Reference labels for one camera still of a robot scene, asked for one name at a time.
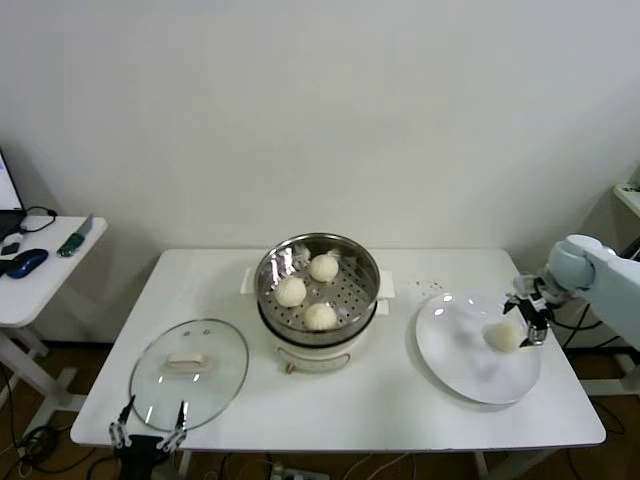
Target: green knife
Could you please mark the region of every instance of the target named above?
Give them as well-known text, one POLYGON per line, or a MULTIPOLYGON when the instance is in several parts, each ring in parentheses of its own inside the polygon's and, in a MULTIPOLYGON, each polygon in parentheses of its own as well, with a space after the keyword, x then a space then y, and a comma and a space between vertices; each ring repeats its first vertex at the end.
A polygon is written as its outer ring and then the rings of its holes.
POLYGON ((58 249, 59 257, 73 257, 75 253, 80 248, 80 245, 84 242, 87 234, 91 231, 91 227, 93 227, 93 213, 87 217, 87 219, 82 222, 80 228, 73 232, 69 238, 62 244, 62 246, 58 249))

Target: glass lid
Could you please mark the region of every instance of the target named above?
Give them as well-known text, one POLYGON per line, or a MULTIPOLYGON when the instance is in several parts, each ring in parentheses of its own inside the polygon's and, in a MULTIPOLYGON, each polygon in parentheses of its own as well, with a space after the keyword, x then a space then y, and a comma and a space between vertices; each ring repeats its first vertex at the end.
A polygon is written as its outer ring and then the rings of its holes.
POLYGON ((171 431, 184 401, 187 428, 216 418, 240 391, 249 349, 222 320, 193 320, 167 330, 147 347, 131 374, 133 409, 150 427, 171 431))

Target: white table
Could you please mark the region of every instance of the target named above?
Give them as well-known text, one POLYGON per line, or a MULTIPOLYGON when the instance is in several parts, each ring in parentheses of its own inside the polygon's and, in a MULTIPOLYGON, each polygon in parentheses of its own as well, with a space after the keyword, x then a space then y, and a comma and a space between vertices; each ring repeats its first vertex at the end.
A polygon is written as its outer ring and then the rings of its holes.
MULTIPOLYGON (((46 229, 26 234, 15 255, 32 248, 43 248, 49 251, 49 257, 25 278, 0 277, 0 362, 15 372, 10 379, 12 387, 19 377, 45 397, 27 432, 48 423, 57 410, 79 411, 85 399, 83 395, 72 395, 66 390, 76 374, 75 369, 65 368, 58 379, 54 379, 33 361, 35 355, 46 355, 48 349, 28 327, 107 228, 103 218, 94 218, 93 228, 78 252, 70 258, 57 257, 56 250, 84 220, 83 217, 57 217, 46 229), (29 347, 29 352, 20 350, 7 334, 18 337, 29 347)), ((49 217, 28 216, 23 226, 35 229, 48 221, 49 217)), ((15 255, 3 255, 0 260, 15 255)), ((0 395, 0 405, 6 396, 5 388, 0 395)))
MULTIPOLYGON (((240 294, 262 250, 170 250, 156 265, 71 430, 80 444, 110 445, 107 427, 128 402, 136 359, 168 328, 192 319, 234 324, 249 344, 249 371, 230 407, 189 432, 186 450, 487 451, 512 453, 490 478, 514 478, 553 449, 594 445, 604 428, 557 341, 542 347, 533 390, 509 406, 479 404, 443 385, 420 357, 416 314, 438 282, 503 295, 518 273, 502 250, 372 250, 393 273, 396 298, 374 319, 366 347, 344 369, 285 375, 256 310, 240 294)), ((154 431, 135 415, 130 433, 154 431)), ((482 457, 477 455, 482 466, 482 457)))

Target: knife handle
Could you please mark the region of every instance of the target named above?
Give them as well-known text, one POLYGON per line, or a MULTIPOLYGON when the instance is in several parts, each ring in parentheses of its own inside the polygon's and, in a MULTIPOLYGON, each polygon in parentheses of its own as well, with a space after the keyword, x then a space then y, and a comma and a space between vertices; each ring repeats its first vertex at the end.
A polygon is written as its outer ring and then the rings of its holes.
POLYGON ((79 233, 72 233, 69 238, 58 249, 59 257, 72 257, 80 245, 84 242, 84 237, 79 233))

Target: blue computer mouse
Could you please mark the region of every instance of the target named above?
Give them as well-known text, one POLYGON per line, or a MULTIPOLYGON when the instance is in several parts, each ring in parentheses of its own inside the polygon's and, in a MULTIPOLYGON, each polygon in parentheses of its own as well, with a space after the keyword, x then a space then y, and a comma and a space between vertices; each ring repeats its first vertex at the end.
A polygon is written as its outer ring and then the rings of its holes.
POLYGON ((13 257, 11 260, 13 265, 5 270, 5 273, 11 278, 24 278, 44 262, 48 256, 49 252, 42 248, 27 250, 13 257))

